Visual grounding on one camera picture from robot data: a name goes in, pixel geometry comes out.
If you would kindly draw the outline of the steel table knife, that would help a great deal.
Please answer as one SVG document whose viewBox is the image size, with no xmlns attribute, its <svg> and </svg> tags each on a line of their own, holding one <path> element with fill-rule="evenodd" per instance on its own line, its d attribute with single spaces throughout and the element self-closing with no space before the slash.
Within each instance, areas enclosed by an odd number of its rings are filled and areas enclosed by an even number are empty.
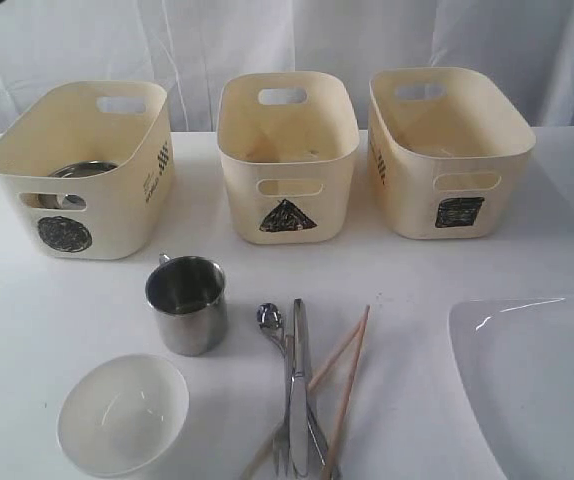
<svg viewBox="0 0 574 480">
<path fill-rule="evenodd" d="M 294 346 L 293 373 L 290 400 L 290 453 L 297 478 L 306 477 L 309 468 L 309 433 L 307 420 L 308 327 L 302 299 L 293 303 Z"/>
</svg>

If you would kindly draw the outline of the steel mug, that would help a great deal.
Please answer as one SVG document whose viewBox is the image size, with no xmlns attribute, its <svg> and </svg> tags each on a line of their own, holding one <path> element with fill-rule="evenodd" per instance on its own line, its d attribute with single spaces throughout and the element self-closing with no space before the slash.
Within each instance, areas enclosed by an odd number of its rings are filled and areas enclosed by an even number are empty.
<svg viewBox="0 0 574 480">
<path fill-rule="evenodd" d="M 223 341 L 228 331 L 225 288 L 225 273 L 216 262 L 201 256 L 159 255 L 145 296 L 171 352 L 200 356 Z"/>
</svg>

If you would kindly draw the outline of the white plastic bowl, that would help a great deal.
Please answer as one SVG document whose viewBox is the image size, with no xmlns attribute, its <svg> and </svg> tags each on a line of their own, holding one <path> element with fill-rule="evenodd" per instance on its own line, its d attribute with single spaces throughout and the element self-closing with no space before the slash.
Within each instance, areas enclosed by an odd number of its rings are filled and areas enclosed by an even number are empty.
<svg viewBox="0 0 574 480">
<path fill-rule="evenodd" d="M 71 465 L 94 479 L 158 479 L 189 412 L 187 381 L 172 362 L 128 354 L 98 365 L 70 390 L 57 440 Z"/>
</svg>

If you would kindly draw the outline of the steel bowl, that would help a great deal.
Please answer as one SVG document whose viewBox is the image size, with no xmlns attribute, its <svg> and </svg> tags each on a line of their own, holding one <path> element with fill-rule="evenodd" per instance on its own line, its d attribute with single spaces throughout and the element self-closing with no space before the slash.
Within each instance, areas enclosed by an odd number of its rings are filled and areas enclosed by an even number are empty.
<svg viewBox="0 0 574 480">
<path fill-rule="evenodd" d="M 84 178 L 106 173 L 117 167 L 108 161 L 78 162 L 64 166 L 50 174 L 53 178 Z M 41 208 L 52 210 L 84 210 L 86 201 L 76 194 L 37 194 Z"/>
</svg>

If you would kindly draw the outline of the white square plate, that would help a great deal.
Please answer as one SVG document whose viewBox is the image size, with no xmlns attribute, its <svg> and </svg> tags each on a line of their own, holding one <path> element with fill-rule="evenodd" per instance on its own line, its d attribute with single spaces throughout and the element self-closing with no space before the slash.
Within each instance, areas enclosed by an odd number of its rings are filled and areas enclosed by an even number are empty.
<svg viewBox="0 0 574 480">
<path fill-rule="evenodd" d="M 455 363 L 508 479 L 574 479 L 574 295 L 480 300 L 449 313 Z"/>
</svg>

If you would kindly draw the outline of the wooden chopstick right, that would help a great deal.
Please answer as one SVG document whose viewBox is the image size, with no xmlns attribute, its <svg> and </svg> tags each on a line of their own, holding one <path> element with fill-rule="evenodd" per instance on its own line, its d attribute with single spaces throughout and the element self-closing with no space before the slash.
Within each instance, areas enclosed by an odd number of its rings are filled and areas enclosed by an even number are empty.
<svg viewBox="0 0 574 480">
<path fill-rule="evenodd" d="M 353 389 L 353 385 L 354 385 L 354 381 L 355 381 L 356 373 L 357 373 L 357 369 L 358 369 L 358 363 L 359 363 L 361 352 L 362 352 L 364 335 L 365 335 L 366 325 L 367 325 L 368 318 L 369 318 L 369 313 L 370 313 L 370 306 L 367 305 L 364 309 L 363 315 L 362 315 L 361 320 L 359 322 L 359 328 L 358 328 L 358 333 L 357 333 L 357 343 L 356 343 L 355 351 L 354 351 L 354 354 L 352 357 L 351 369 L 349 370 L 346 384 L 345 384 L 345 388 L 343 391 L 342 401 L 341 401 L 341 404 L 340 404 L 338 411 L 337 411 L 337 414 L 336 414 L 333 434 L 332 434 L 331 440 L 329 441 L 329 444 L 328 444 L 326 464 L 321 471 L 321 474 L 319 477 L 320 480 L 328 480 L 332 477 L 334 466 L 336 464 L 336 460 L 337 460 L 337 457 L 339 454 L 341 437 L 342 437 L 342 432 L 343 432 L 344 423 L 345 423 L 345 417 L 346 417 L 349 402 L 351 399 L 351 393 L 352 393 L 352 389 Z"/>
</svg>

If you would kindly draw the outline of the cream bin with square mark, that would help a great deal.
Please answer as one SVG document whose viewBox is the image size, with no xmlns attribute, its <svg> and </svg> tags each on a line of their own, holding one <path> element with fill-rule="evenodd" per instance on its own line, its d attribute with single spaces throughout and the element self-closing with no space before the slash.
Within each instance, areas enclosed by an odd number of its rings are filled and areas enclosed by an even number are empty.
<svg viewBox="0 0 574 480">
<path fill-rule="evenodd" d="M 491 233 L 536 136 L 486 75 L 402 68 L 370 81 L 368 164 L 386 225 L 411 239 Z"/>
</svg>

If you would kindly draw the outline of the steel fork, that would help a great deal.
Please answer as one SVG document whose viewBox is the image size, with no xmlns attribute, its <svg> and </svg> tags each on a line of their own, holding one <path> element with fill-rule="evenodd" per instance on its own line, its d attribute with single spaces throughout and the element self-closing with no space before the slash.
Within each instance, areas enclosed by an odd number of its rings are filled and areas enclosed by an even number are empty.
<svg viewBox="0 0 574 480">
<path fill-rule="evenodd" d="M 293 376 L 293 336 L 285 334 L 282 340 L 284 357 L 284 413 L 283 419 L 278 425 L 278 430 L 273 438 L 273 461 L 276 475 L 279 475 L 280 465 L 283 465 L 284 474 L 289 475 L 290 469 L 290 443 L 289 443 L 289 419 L 290 400 Z"/>
</svg>

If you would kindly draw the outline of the steel spoon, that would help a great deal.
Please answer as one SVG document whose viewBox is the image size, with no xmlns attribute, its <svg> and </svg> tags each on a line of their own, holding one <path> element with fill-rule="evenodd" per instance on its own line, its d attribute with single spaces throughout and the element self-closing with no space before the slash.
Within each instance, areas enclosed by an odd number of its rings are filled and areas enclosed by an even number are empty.
<svg viewBox="0 0 574 480">
<path fill-rule="evenodd" d="M 258 307 L 256 317 L 261 333 L 277 347 L 278 351 L 281 353 L 283 357 L 282 340 L 285 335 L 285 328 L 278 307 L 273 303 L 261 304 Z M 308 420 L 309 439 L 313 442 L 313 446 L 318 453 L 321 465 L 325 466 L 328 451 L 328 441 L 326 435 L 323 433 L 322 427 L 318 422 L 318 417 L 314 408 L 313 394 L 310 394 L 307 400 L 307 420 Z M 274 429 L 274 432 L 270 434 L 270 437 L 267 440 L 267 445 L 262 448 L 263 451 L 266 451 L 268 449 L 271 450 L 272 461 L 273 461 L 272 444 L 274 435 L 278 430 L 278 425 Z"/>
</svg>

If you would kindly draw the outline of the cream bin with triangle mark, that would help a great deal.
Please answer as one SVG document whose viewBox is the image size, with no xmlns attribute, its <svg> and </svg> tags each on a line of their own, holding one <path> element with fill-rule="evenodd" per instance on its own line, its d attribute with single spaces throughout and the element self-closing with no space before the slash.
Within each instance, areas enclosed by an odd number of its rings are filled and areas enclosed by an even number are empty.
<svg viewBox="0 0 574 480">
<path fill-rule="evenodd" d="M 297 71 L 223 88 L 217 145 L 232 223 L 254 244 L 310 243 L 345 221 L 360 136 L 341 80 Z"/>
</svg>

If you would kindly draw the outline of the cream bin with circle mark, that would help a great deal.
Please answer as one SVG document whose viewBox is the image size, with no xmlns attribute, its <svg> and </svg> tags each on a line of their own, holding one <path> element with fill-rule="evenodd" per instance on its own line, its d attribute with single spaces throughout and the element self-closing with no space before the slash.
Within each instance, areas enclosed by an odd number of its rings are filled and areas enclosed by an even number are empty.
<svg viewBox="0 0 574 480">
<path fill-rule="evenodd" d="M 64 166 L 108 161 L 84 178 Z M 0 136 L 0 185 L 43 254 L 114 260 L 149 240 L 175 180 L 166 90 L 133 81 L 79 81 L 43 95 Z M 84 210 L 41 208 L 37 194 L 76 194 Z"/>
</svg>

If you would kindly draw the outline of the white backdrop curtain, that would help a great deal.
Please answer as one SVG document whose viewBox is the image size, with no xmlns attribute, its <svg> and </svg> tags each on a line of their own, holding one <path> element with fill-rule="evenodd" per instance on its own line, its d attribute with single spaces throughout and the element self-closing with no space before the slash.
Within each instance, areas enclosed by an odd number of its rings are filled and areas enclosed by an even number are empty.
<svg viewBox="0 0 574 480">
<path fill-rule="evenodd" d="M 458 66 L 535 126 L 574 125 L 574 1 L 5 1 L 0 131 L 55 86 L 140 80 L 176 131 L 215 127 L 221 90 L 257 72 L 341 79 L 365 122 L 370 78 Z"/>
</svg>

